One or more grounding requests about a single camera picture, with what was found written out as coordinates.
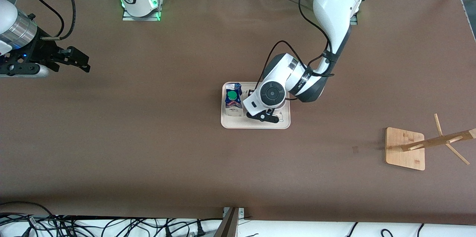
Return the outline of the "blue milk carton green cap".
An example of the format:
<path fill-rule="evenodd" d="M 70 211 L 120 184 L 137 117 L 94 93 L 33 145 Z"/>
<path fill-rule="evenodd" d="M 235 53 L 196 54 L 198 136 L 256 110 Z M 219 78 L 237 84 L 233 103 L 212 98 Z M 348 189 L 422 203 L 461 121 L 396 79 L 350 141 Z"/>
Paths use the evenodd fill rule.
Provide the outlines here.
<path fill-rule="evenodd" d="M 225 84 L 225 114 L 232 117 L 242 117 L 244 108 L 242 105 L 242 85 L 240 83 Z"/>

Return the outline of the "cream tray with bunny print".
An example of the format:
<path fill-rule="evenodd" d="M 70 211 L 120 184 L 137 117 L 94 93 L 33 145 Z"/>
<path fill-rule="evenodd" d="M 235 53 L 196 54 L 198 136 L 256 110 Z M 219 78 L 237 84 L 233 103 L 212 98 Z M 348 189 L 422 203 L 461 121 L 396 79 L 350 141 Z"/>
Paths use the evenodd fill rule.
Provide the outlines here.
<path fill-rule="evenodd" d="M 273 115 L 279 118 L 277 123 L 261 122 L 257 119 L 251 119 L 246 116 L 247 110 L 226 107 L 225 100 L 227 89 L 232 88 L 232 84 L 237 82 L 227 82 L 222 86 L 221 98 L 221 125 L 227 129 L 287 129 L 291 125 L 290 102 L 284 101 L 275 109 Z"/>

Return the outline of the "dark metal bar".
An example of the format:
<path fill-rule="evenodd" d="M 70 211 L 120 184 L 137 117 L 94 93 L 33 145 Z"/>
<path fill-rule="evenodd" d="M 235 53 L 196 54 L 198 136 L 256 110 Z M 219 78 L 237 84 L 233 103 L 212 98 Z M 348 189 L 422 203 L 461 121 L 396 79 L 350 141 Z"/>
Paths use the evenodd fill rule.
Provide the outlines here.
<path fill-rule="evenodd" d="M 238 208 L 233 207 L 223 218 L 213 237 L 237 237 Z"/>

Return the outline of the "wooden mug stand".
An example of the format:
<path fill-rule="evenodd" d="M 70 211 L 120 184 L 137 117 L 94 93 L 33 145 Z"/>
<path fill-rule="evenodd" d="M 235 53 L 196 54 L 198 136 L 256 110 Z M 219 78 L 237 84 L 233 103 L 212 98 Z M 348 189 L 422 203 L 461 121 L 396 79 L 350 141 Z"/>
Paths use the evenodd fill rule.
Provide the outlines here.
<path fill-rule="evenodd" d="M 399 128 L 385 129 L 385 162 L 394 166 L 401 166 L 413 170 L 425 170 L 425 151 L 432 147 L 444 145 L 455 154 L 463 163 L 470 162 L 462 156 L 453 143 L 476 139 L 476 128 L 444 135 L 438 114 L 434 114 L 438 137 L 425 139 L 420 132 L 413 132 Z"/>

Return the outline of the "silver metal bracket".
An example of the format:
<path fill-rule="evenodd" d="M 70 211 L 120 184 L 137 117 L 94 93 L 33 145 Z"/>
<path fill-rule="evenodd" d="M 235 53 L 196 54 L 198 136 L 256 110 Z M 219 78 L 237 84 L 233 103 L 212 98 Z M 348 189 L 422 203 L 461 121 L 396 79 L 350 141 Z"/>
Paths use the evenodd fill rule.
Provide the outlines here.
<path fill-rule="evenodd" d="M 224 207 L 222 212 L 222 217 L 225 218 L 227 213 L 230 211 L 230 207 Z M 245 218 L 244 208 L 238 208 L 238 220 L 243 220 Z"/>

